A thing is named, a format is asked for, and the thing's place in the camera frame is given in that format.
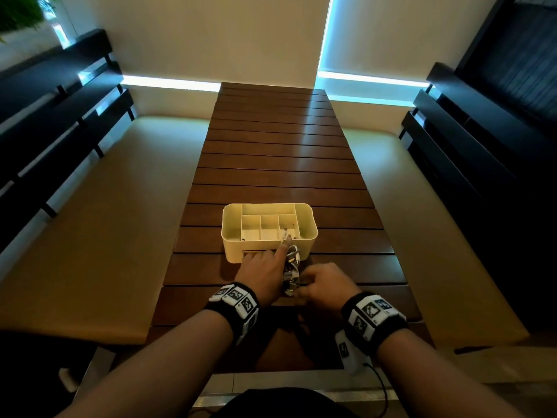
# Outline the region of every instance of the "green plant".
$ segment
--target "green plant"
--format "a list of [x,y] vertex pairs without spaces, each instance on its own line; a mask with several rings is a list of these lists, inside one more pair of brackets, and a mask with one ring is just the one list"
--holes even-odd
[[45,20],[43,8],[52,9],[51,0],[0,0],[0,33],[37,28]]

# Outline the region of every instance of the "person's right hand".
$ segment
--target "person's right hand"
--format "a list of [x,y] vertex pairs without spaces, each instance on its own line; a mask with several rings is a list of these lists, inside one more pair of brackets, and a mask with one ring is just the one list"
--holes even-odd
[[352,279],[332,262],[310,265],[302,272],[300,279],[308,285],[294,292],[299,305],[311,303],[319,308],[340,312],[346,301],[361,292]]

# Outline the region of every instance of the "brown wooden table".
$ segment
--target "brown wooden table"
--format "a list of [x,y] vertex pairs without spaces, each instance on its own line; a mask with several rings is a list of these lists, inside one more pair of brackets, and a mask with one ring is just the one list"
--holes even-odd
[[[358,165],[323,90],[223,83],[185,206],[147,343],[201,310],[239,264],[224,256],[229,203],[304,202],[319,236],[311,263],[335,262],[362,289],[384,296],[431,343]],[[284,297],[217,372],[341,368],[341,321]]]

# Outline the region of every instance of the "black wristband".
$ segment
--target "black wristband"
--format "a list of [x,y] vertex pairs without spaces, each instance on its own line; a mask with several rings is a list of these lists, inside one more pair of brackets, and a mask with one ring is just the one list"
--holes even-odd
[[235,344],[239,344],[257,321],[260,305],[253,290],[242,283],[233,282],[211,296],[204,309],[225,317],[232,328]]
[[408,328],[406,317],[379,295],[362,292],[351,297],[341,309],[348,322],[345,333],[348,340],[368,356],[395,331]]

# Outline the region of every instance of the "person's left hand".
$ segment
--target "person's left hand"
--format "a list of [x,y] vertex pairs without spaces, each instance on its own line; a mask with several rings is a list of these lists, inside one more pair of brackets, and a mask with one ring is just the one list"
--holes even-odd
[[250,253],[242,260],[242,265],[234,281],[245,284],[255,292],[261,308],[276,301],[282,292],[282,273],[286,261],[288,245],[281,244],[275,254],[271,251]]

